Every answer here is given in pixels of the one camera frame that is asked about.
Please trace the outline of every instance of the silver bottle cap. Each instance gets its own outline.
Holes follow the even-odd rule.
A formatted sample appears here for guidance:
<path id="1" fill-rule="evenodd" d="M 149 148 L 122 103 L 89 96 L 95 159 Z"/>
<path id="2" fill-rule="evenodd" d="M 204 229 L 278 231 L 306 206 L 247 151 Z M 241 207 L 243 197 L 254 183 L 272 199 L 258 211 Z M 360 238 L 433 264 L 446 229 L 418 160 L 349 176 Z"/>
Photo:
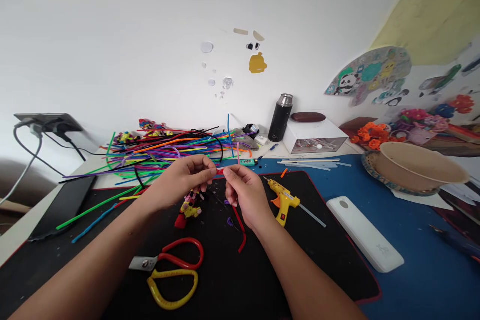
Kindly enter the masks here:
<path id="1" fill-rule="evenodd" d="M 294 105 L 294 96 L 290 94 L 282 94 L 277 104 L 284 108 L 290 108 Z"/>

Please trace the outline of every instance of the cardboard bowl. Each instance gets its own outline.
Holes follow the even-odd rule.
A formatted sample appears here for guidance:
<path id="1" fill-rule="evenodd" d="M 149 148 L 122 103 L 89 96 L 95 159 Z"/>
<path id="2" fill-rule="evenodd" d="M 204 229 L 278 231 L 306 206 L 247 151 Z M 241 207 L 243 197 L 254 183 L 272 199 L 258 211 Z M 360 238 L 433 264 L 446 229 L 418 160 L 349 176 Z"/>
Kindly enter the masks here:
<path id="1" fill-rule="evenodd" d="M 391 182 L 417 192 L 470 180 L 469 173 L 448 157 L 403 142 L 384 142 L 375 169 Z"/>

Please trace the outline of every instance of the power outlet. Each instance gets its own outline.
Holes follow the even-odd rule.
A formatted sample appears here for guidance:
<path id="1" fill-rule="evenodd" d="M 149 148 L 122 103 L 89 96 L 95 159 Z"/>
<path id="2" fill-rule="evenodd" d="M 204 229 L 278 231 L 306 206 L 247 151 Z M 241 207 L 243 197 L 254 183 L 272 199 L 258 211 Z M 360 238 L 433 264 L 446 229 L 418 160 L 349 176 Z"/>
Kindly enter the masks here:
<path id="1" fill-rule="evenodd" d="M 60 123 L 63 123 L 64 127 L 68 126 L 68 132 L 82 132 L 84 130 L 80 124 L 67 113 L 30 113 L 15 114 L 14 116 L 20 121 L 34 119 L 38 124 L 43 125 L 43 132 L 45 133 L 52 133 L 54 128 Z"/>

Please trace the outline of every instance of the scissors blade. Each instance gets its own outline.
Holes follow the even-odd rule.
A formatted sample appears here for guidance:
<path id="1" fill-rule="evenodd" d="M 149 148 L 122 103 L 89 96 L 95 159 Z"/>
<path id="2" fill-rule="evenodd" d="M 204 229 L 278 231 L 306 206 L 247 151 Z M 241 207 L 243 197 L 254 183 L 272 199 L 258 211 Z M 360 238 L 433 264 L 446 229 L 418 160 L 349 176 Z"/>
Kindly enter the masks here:
<path id="1" fill-rule="evenodd" d="M 128 267 L 130 270 L 140 270 L 151 272 L 155 269 L 155 265 L 157 265 L 158 258 L 157 257 L 144 257 L 144 256 L 135 256 L 130 266 Z"/>

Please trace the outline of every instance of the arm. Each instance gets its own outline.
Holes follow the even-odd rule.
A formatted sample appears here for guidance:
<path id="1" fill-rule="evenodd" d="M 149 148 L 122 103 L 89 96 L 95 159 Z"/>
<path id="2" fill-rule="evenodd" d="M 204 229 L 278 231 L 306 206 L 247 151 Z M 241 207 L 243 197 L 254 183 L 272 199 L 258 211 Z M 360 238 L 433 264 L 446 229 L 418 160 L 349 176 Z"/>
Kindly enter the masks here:
<path id="1" fill-rule="evenodd" d="M 223 171 L 226 197 L 240 204 L 275 269 L 294 319 L 366 319 L 355 303 L 302 250 L 275 219 L 262 180 L 244 166 Z"/>
<path id="2" fill-rule="evenodd" d="M 191 189 L 205 191 L 216 174 L 204 155 L 177 160 L 10 319 L 100 318 L 159 212 Z"/>

